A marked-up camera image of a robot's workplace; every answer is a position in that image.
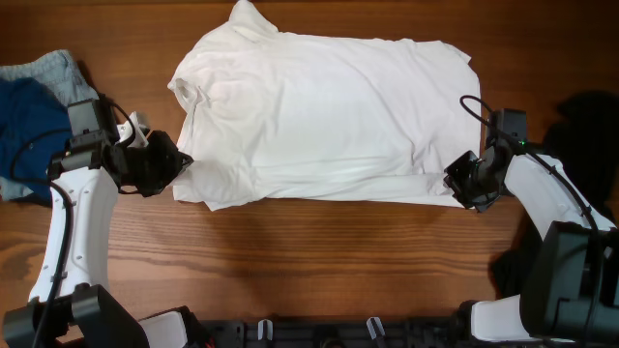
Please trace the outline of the white t-shirt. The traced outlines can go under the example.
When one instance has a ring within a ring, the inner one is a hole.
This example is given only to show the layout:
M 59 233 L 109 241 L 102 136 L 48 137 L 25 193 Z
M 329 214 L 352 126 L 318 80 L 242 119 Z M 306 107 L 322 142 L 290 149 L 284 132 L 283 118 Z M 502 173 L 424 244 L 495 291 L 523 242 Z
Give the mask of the white t-shirt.
M 477 152 L 467 54 L 440 41 L 280 31 L 248 1 L 204 35 L 169 89 L 192 165 L 178 201 L 216 211 L 264 198 L 452 206 L 445 168 Z

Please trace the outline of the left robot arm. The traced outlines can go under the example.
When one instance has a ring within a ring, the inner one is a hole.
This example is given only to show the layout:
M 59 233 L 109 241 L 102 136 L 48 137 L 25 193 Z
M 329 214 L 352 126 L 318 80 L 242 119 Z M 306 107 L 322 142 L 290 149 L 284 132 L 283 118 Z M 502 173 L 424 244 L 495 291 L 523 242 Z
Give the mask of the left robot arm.
M 26 306 L 4 317 L 11 347 L 59 347 L 70 327 L 73 347 L 188 347 L 192 319 L 184 308 L 134 319 L 108 291 L 108 237 L 124 186 L 161 193 L 193 162 L 164 131 L 121 133 L 120 106 L 105 99 L 68 108 L 71 138 L 53 155 L 44 185 L 52 218 L 44 262 Z

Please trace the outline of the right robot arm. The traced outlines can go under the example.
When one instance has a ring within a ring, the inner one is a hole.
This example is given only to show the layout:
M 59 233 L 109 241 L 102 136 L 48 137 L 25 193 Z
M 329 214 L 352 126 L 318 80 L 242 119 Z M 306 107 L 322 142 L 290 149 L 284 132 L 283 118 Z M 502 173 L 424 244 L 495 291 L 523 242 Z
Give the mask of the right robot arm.
M 526 115 L 499 109 L 484 121 L 481 156 L 468 151 L 445 172 L 465 208 L 483 212 L 514 196 L 542 246 L 521 292 L 473 304 L 470 333 L 492 343 L 568 340 L 618 344 L 618 231 L 568 180 L 558 159 L 527 145 Z

